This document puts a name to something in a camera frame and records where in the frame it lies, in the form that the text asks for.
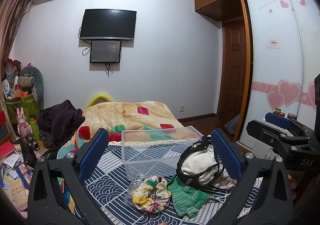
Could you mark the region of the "right hand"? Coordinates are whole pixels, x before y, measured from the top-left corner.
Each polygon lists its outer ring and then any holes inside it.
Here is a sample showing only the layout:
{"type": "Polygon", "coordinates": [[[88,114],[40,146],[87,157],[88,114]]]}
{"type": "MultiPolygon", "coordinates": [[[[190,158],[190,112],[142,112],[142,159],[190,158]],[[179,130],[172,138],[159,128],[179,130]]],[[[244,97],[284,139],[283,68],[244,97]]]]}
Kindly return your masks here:
{"type": "Polygon", "coordinates": [[[288,176],[289,184],[290,184],[290,188],[291,188],[291,197],[294,200],[297,197],[297,193],[296,193],[295,189],[298,184],[296,178],[299,177],[299,172],[287,170],[287,176],[288,176]]]}

